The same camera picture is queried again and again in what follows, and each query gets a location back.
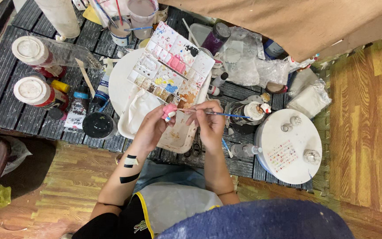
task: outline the black lid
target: black lid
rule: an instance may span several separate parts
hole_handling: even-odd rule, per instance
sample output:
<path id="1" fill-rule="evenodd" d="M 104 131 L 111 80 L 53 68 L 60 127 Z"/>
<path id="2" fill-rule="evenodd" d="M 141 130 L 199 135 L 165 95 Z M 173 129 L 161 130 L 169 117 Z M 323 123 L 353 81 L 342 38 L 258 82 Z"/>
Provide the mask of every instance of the black lid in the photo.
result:
<path id="1" fill-rule="evenodd" d="M 102 98 L 100 97 L 97 97 L 95 96 L 92 101 L 91 101 L 91 104 L 95 105 L 95 106 L 99 106 L 100 108 L 104 106 L 104 104 L 106 103 L 105 100 L 103 100 Z"/>
<path id="2" fill-rule="evenodd" d="M 212 33 L 214 37 L 222 42 L 225 42 L 231 36 L 231 30 L 223 23 L 216 23 L 212 28 Z"/>
<path id="3" fill-rule="evenodd" d="M 48 111 L 48 116 L 55 120 L 59 120 L 64 116 L 64 111 L 59 108 L 52 108 Z"/>
<path id="4" fill-rule="evenodd" d="M 102 139 L 109 136 L 114 129 L 112 117 L 103 112 L 93 112 L 82 122 L 84 133 L 91 138 Z"/>
<path id="5" fill-rule="evenodd" d="M 88 94 L 89 93 L 89 87 L 87 87 L 86 85 L 77 85 L 76 91 Z"/>
<path id="6" fill-rule="evenodd" d="M 228 75 L 228 73 L 226 73 L 226 72 L 224 72 L 224 73 L 222 73 L 222 75 L 220 75 L 220 78 L 221 78 L 222 80 L 226 80 L 228 77 L 229 77 L 229 75 Z"/>

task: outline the round white board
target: round white board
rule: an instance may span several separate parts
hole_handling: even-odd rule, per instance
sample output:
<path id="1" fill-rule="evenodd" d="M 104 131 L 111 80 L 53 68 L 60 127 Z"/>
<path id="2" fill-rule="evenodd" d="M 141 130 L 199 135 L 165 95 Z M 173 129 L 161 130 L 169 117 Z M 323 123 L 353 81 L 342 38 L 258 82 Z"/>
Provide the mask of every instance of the round white board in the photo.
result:
<path id="1" fill-rule="evenodd" d="M 281 126 L 290 118 L 299 116 L 301 124 L 283 132 Z M 257 155 L 262 166 L 279 180 L 290 184 L 309 181 L 318 171 L 321 162 L 310 164 L 303 159 L 305 149 L 316 150 L 322 155 L 321 138 L 308 117 L 299 111 L 283 109 L 274 112 L 259 126 L 255 143 L 262 147 Z"/>

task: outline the blue paint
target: blue paint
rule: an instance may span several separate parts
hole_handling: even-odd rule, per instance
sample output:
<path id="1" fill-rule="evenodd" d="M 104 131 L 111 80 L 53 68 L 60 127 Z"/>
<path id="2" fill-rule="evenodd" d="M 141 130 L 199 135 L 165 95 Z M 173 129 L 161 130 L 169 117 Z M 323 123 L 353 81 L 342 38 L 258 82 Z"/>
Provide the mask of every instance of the blue paint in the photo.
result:
<path id="1" fill-rule="evenodd" d="M 167 86 L 165 87 L 165 90 L 167 90 L 170 93 L 174 93 L 177 89 L 177 86 L 172 86 L 170 83 L 167 84 Z"/>

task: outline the black tape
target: black tape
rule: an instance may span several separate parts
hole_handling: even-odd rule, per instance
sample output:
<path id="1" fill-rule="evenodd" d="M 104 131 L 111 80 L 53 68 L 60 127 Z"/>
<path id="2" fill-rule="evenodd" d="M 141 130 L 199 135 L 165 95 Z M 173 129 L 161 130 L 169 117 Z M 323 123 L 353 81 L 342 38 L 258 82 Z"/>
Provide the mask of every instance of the black tape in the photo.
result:
<path id="1" fill-rule="evenodd" d="M 129 176 L 129 177 L 120 177 L 120 183 L 127 183 L 127 182 L 132 182 L 134 181 L 135 179 L 137 179 L 139 177 L 139 174 L 141 172 L 135 174 L 135 175 L 132 175 L 132 176 Z"/>

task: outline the hand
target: hand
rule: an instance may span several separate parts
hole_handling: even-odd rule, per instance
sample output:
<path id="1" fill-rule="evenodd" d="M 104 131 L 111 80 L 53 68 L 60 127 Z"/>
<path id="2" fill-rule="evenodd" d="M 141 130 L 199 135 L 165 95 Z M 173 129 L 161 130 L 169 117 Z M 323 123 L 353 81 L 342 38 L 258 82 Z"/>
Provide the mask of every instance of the hand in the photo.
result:
<path id="1" fill-rule="evenodd" d="M 225 117 L 223 115 L 205 114 L 205 111 L 223 113 L 219 103 L 215 100 L 193 106 L 197 112 L 193 113 L 186 124 L 190 125 L 193 121 L 196 126 L 200 126 L 200 138 L 206 150 L 222 150 L 222 135 L 225 128 Z"/>
<path id="2" fill-rule="evenodd" d="M 162 119 L 164 114 L 163 107 L 164 105 L 161 105 L 145 116 L 132 142 L 134 147 L 138 147 L 150 153 L 156 148 L 167 126 L 173 127 L 175 125 L 176 116 L 173 116 L 169 122 Z"/>

